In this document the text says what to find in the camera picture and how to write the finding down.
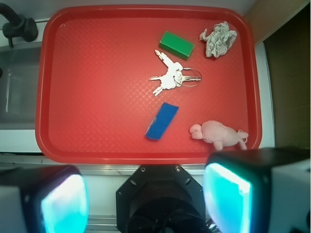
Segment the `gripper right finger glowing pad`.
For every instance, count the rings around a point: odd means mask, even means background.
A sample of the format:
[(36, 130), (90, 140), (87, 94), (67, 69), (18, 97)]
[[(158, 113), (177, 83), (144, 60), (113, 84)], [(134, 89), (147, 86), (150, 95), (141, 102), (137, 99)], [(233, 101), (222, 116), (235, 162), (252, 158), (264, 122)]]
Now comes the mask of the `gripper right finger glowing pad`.
[(283, 147), (212, 153), (203, 194), (222, 233), (308, 233), (311, 152)]

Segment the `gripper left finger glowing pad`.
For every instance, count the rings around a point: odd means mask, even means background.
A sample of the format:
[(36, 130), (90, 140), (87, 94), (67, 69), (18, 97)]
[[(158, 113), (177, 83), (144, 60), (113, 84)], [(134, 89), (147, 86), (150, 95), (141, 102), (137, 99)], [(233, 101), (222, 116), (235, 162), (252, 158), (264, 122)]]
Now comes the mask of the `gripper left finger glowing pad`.
[(87, 182), (77, 167), (1, 169), (2, 233), (83, 233), (88, 216)]

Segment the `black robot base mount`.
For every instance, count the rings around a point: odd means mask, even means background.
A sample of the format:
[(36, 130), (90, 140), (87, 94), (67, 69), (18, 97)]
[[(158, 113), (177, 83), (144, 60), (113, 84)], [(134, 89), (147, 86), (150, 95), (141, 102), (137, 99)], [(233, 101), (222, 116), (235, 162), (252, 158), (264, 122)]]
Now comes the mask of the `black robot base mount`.
[(122, 233), (207, 233), (202, 186), (180, 165), (141, 165), (116, 191)]

